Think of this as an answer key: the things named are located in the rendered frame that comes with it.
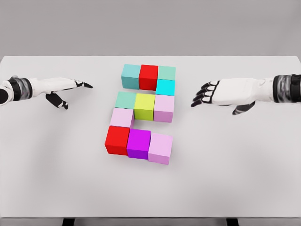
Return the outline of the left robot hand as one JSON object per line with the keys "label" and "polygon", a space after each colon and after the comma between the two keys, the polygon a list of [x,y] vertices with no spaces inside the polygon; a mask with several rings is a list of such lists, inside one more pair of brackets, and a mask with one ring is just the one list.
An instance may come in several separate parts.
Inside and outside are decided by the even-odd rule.
{"label": "left robot hand", "polygon": [[46,93],[46,99],[49,101],[53,106],[57,108],[64,108],[67,110],[69,105],[66,101],[62,100],[56,92],[64,91],[79,87],[85,87],[92,89],[93,86],[79,80],[73,80],[68,78],[52,78],[46,79],[43,81],[45,85],[44,92]]}

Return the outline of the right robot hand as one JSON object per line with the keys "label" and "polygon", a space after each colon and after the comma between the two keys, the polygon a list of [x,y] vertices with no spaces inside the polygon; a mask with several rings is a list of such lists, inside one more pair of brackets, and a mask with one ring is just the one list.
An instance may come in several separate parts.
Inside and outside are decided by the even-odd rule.
{"label": "right robot hand", "polygon": [[191,107],[201,104],[234,105],[233,115],[249,111],[255,105],[256,79],[232,78],[204,84],[192,100]]}

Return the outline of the mint green cube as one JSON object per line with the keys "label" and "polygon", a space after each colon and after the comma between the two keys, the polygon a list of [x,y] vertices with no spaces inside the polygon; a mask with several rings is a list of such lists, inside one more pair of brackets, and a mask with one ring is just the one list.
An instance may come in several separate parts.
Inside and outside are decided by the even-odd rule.
{"label": "mint green cube", "polygon": [[136,93],[120,91],[117,95],[115,108],[134,109]]}
{"label": "mint green cube", "polygon": [[175,80],[176,67],[162,66],[158,67],[158,79],[159,80]]}

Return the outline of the light pink cube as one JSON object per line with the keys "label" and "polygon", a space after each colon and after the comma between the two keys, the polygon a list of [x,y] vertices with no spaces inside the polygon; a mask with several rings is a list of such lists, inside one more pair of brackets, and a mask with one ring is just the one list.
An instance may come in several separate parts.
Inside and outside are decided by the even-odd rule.
{"label": "light pink cube", "polygon": [[150,162],[168,165],[172,151],[172,144],[172,136],[152,133],[148,151],[148,160]]}
{"label": "light pink cube", "polygon": [[154,121],[171,123],[174,115],[174,96],[155,95]]}
{"label": "light pink cube", "polygon": [[134,110],[126,108],[114,108],[110,126],[132,128],[134,125]]}

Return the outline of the cyan cube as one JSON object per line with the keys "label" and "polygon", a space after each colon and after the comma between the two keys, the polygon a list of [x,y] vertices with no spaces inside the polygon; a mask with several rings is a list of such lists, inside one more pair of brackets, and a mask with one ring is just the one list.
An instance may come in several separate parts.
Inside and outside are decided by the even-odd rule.
{"label": "cyan cube", "polygon": [[174,96],[175,93],[175,80],[162,80],[158,79],[156,94]]}

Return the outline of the teal cube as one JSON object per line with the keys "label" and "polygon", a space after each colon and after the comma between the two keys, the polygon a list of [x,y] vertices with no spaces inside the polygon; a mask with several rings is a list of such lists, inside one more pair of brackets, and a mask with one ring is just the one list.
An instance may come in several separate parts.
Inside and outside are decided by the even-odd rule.
{"label": "teal cube", "polygon": [[122,86],[125,89],[139,89],[140,65],[124,64],[121,74]]}

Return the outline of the red cube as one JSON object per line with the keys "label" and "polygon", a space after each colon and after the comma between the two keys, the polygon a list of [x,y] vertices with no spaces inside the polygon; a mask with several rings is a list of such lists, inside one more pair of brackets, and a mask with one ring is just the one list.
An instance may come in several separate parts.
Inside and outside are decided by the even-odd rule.
{"label": "red cube", "polygon": [[141,65],[139,73],[139,89],[155,91],[158,80],[157,65]]}
{"label": "red cube", "polygon": [[130,128],[109,126],[105,147],[109,154],[127,156],[127,142]]}

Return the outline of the yellow-green cube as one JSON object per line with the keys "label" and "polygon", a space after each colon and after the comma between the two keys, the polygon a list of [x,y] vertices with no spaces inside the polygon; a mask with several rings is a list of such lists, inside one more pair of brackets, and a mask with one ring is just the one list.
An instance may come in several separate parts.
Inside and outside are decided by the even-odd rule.
{"label": "yellow-green cube", "polygon": [[154,119],[154,105],[154,94],[137,93],[134,105],[135,119],[152,121]]}

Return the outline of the magenta cube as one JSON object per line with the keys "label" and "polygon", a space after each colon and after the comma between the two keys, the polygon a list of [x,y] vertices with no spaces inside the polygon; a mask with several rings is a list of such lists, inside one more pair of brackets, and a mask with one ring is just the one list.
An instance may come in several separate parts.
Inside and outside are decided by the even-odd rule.
{"label": "magenta cube", "polygon": [[130,129],[127,141],[128,157],[147,160],[150,141],[150,130]]}

